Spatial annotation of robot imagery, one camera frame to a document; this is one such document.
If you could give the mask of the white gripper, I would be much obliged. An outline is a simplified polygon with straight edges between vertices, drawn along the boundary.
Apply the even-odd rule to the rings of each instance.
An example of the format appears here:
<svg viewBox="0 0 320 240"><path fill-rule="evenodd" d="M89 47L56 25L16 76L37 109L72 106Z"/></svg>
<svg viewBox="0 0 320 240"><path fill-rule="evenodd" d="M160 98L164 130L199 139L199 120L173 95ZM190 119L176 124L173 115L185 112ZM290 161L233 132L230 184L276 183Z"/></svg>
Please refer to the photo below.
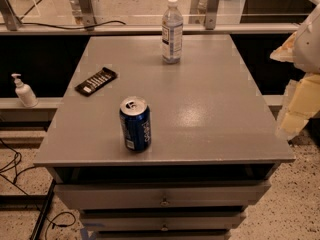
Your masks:
<svg viewBox="0 0 320 240"><path fill-rule="evenodd" d="M270 58L306 72L299 81L289 81L277 116L276 136L291 140L320 111L320 4Z"/></svg>

